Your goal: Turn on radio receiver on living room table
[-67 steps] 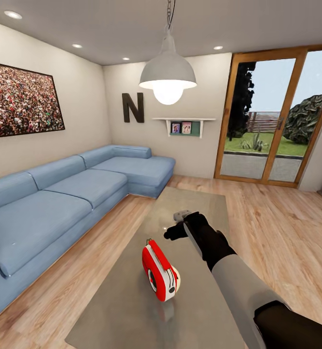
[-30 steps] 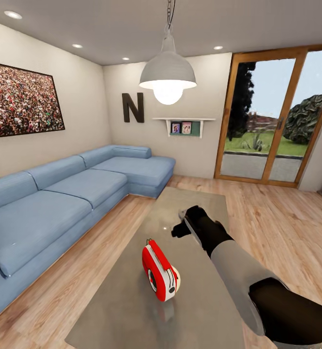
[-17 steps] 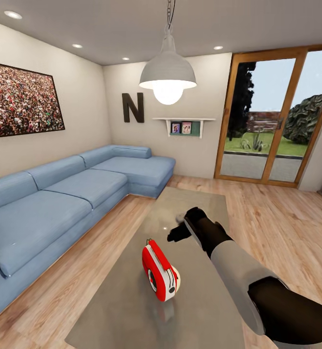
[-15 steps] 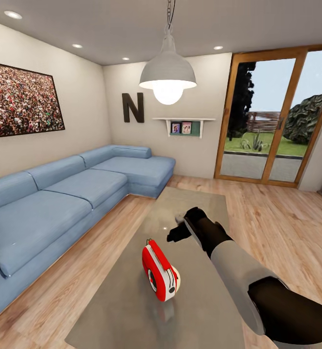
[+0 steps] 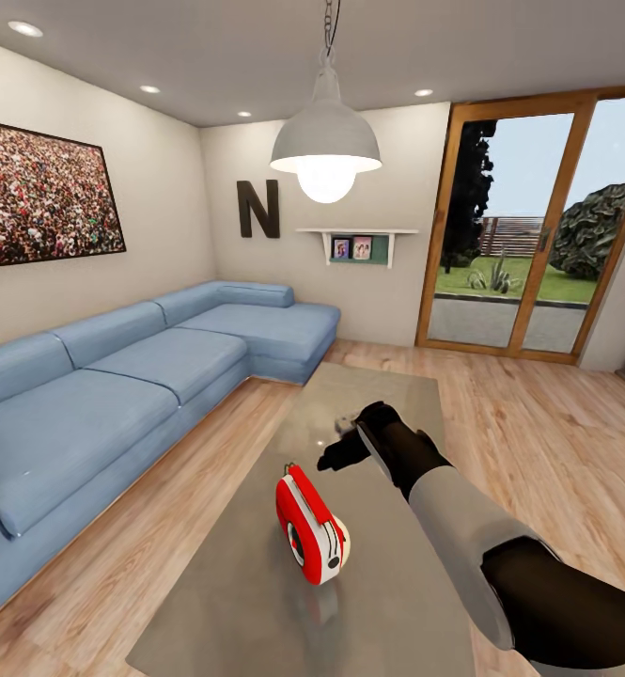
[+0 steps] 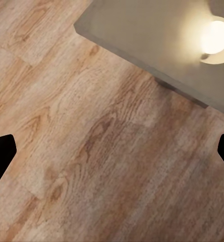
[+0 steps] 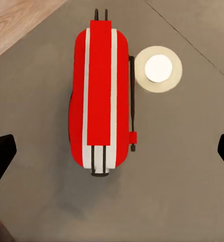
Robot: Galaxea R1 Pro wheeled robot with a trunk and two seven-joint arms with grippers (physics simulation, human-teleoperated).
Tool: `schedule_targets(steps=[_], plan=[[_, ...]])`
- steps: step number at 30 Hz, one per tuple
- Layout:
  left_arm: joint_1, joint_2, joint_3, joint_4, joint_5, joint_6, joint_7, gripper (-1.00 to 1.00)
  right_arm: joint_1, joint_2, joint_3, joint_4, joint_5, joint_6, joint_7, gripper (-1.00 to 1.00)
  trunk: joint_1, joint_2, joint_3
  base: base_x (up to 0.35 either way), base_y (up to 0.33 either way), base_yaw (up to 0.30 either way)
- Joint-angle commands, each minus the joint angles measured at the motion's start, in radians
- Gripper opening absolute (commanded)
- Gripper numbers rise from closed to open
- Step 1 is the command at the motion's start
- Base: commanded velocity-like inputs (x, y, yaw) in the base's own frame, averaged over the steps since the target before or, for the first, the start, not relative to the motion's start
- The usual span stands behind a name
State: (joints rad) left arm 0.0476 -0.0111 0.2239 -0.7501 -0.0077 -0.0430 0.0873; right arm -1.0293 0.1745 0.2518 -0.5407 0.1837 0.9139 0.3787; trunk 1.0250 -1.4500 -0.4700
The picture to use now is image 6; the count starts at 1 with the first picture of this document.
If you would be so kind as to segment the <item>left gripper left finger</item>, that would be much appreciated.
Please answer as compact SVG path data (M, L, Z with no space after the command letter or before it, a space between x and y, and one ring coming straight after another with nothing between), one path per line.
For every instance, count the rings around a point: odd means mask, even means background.
M12 134L0 137L0 179L8 168L15 154L16 143Z

